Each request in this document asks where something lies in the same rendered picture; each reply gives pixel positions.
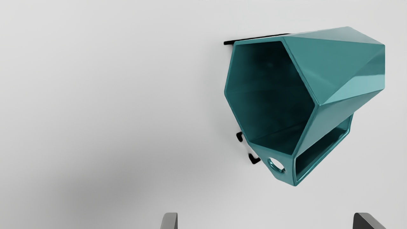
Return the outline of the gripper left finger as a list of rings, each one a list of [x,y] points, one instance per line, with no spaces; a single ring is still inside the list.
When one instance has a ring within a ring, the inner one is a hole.
[[[178,214],[176,212],[165,213],[160,229],[178,229]]]

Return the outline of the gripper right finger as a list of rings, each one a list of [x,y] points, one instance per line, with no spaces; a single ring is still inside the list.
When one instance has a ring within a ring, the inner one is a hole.
[[[386,229],[369,213],[355,213],[353,217],[353,229]]]

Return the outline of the teal faceted mug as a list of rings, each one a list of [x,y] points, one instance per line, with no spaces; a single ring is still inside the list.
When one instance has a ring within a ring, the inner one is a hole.
[[[297,186],[350,132],[354,113],[385,88],[385,45],[351,28],[225,41],[224,94],[258,158]]]

